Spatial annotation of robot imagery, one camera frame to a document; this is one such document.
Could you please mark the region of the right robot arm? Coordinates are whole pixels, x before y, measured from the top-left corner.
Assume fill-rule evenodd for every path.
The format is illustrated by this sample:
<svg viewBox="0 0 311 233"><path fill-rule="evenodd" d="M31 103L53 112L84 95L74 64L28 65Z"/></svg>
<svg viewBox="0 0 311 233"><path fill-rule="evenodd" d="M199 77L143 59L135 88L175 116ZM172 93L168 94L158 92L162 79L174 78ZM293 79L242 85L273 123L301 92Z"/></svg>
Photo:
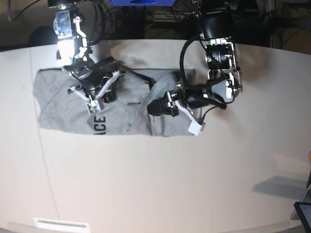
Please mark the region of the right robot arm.
<svg viewBox="0 0 311 233"><path fill-rule="evenodd" d="M88 40L84 31L85 16L77 4L76 0L48 1L48 6L56 9L53 29L57 37L57 65L77 81L68 89L68 94L80 95L86 102L114 102L116 91L112 73L102 70L113 63L114 58L106 57L96 63L90 58L92 46L100 39Z"/></svg>

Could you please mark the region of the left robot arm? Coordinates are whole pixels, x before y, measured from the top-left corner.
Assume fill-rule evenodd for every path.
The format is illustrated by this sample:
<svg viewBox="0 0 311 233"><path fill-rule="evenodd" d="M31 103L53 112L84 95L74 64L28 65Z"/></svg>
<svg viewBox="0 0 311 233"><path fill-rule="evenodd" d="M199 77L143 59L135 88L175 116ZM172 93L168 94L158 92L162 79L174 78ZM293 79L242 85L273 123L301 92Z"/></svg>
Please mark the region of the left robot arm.
<svg viewBox="0 0 311 233"><path fill-rule="evenodd" d="M203 0L196 11L199 30L186 41L179 58L181 82L175 90L153 100L147 112L153 116L177 116L182 108L187 112L206 106L225 109L242 92L241 69L232 38L234 19L226 0ZM185 55L189 46L198 41L208 66L207 80L191 84L185 70Z"/></svg>

